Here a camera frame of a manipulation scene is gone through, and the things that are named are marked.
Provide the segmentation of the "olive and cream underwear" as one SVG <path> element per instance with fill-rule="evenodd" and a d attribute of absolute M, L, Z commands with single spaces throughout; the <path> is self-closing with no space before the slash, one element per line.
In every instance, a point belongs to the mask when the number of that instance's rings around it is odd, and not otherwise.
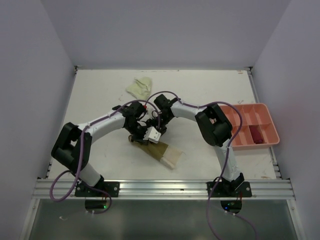
<path fill-rule="evenodd" d="M 170 170 L 176 168 L 176 165 L 183 154 L 182 150 L 161 141 L 158 143 L 148 141 L 147 144 L 142 144 L 134 141 L 132 135 L 128 136 L 128 140 L 133 146 L 141 149 L 147 155 Z"/>

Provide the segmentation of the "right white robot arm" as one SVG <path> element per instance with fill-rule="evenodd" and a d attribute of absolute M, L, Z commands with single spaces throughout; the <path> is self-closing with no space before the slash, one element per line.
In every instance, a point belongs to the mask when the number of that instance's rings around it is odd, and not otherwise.
<path fill-rule="evenodd" d="M 245 181 L 240 171 L 232 141 L 233 126 L 217 102 L 205 105 L 193 105 L 180 98 L 168 99 L 159 92 L 154 104 L 160 110 L 161 126 L 165 127 L 172 118 L 184 118 L 195 121 L 204 141 L 214 148 L 221 167 L 221 188 L 227 196 L 235 196 Z"/>

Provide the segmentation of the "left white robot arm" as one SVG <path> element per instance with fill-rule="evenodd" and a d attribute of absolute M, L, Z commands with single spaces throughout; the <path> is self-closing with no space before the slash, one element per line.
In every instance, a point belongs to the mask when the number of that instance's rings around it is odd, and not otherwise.
<path fill-rule="evenodd" d="M 92 196 L 103 193 L 103 177 L 89 163 L 91 146 L 105 135 L 122 128 L 131 135 L 144 136 L 145 128 L 138 119 L 146 108 L 138 101 L 115 106 L 110 112 L 87 123 L 66 123 L 51 151 L 51 156 L 86 184 Z"/>

